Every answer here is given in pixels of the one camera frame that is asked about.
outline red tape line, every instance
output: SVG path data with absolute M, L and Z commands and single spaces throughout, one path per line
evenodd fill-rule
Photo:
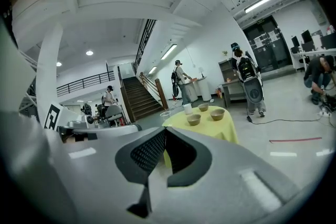
M 304 138 L 304 139 L 289 139 L 289 140 L 269 140 L 272 142 L 297 142 L 297 141 L 308 141 L 308 140 L 318 140 L 322 139 L 321 137 L 314 137 L 314 138 Z

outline white shirt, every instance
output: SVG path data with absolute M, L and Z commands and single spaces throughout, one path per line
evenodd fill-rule
M 107 98 L 107 99 L 111 99 L 111 100 L 114 99 L 112 91 L 111 92 L 106 91 L 103 96 L 104 96 L 104 98 Z M 110 106 L 110 105 L 112 105 L 111 102 L 105 101 L 104 106 Z
M 183 76 L 183 69 L 182 69 L 182 67 L 181 66 L 179 66 L 179 67 L 175 67 L 174 68 L 174 71 L 176 71 L 176 73 L 177 73 L 177 76 L 181 79 L 180 81 L 179 81 L 179 84 L 185 84 L 185 80 L 184 80 L 184 76 Z

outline shoe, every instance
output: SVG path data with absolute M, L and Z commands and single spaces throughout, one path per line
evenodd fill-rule
M 316 99 L 311 99 L 311 102 L 314 104 L 314 105 L 318 105 L 319 104 L 319 100 L 316 100 Z

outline yellow tablecloth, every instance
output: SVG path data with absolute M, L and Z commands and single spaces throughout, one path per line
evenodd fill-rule
M 190 126 L 184 111 L 181 111 L 169 119 L 167 119 L 162 126 L 171 126 L 181 128 L 184 130 L 192 131 L 195 133 L 204 134 L 213 138 L 227 140 L 229 142 L 238 144 L 235 125 L 231 118 L 230 113 L 225 110 L 224 117 L 220 121 L 214 121 L 210 116 L 210 112 L 215 109 L 223 109 L 218 106 L 209 106 L 207 111 L 200 111 L 199 108 L 193 108 L 194 114 L 201 115 L 201 122 L 196 126 Z M 167 167 L 171 167 L 171 162 L 167 152 L 164 152 L 164 159 Z

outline stair railing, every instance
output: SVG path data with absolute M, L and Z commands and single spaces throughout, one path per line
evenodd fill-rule
M 140 79 L 142 81 L 143 86 L 148 90 L 151 89 L 161 100 L 162 103 L 162 107 L 164 109 L 168 109 L 168 104 L 167 104 L 167 100 L 164 96 L 162 87 L 161 87 L 161 83 L 159 79 L 155 80 L 155 84 L 150 81 L 148 78 L 146 78 L 146 76 L 143 74 L 143 72 L 140 73 Z
M 121 78 L 119 66 L 118 66 L 118 76 L 119 76 L 119 80 L 120 80 L 120 92 L 121 92 L 122 98 L 124 100 L 125 108 L 126 108 L 126 111 L 127 111 L 128 117 L 130 118 L 131 123 L 133 123 L 133 122 L 135 122 L 135 119 L 134 119 L 134 115 L 133 115 L 133 112 L 132 112 L 132 109 L 131 109 L 130 102 L 129 102 L 127 94 L 126 94 L 124 82 L 122 81 L 122 78 Z

